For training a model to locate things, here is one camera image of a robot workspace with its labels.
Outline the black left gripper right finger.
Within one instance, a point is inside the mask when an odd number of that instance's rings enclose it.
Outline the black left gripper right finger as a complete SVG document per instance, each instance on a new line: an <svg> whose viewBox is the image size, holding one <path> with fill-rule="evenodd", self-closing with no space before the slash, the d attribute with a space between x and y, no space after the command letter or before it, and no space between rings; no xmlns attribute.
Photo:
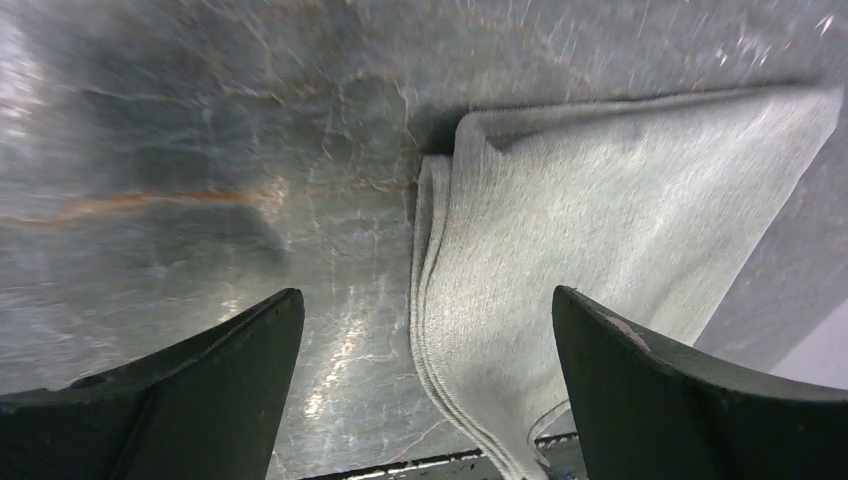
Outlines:
<svg viewBox="0 0 848 480"><path fill-rule="evenodd" d="M553 331L592 479L843 479L847 394L751 370L570 287Z"/></svg>

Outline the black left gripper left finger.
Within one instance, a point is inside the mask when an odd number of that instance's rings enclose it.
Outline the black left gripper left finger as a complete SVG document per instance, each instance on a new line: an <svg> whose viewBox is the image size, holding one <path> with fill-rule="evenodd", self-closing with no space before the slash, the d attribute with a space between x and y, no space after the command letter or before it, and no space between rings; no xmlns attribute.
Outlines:
<svg viewBox="0 0 848 480"><path fill-rule="evenodd" d="M60 390L1 399L5 479L262 479L304 327L282 290L235 317Z"/></svg>

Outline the grey cloth napkin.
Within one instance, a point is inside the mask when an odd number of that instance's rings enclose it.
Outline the grey cloth napkin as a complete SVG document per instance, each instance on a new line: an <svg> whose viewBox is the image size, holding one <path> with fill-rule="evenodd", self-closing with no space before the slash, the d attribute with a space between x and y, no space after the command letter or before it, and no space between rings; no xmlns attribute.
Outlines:
<svg viewBox="0 0 848 480"><path fill-rule="evenodd" d="M412 358L507 479L570 407L552 295L695 342L836 128L839 87L477 111L418 177Z"/></svg>

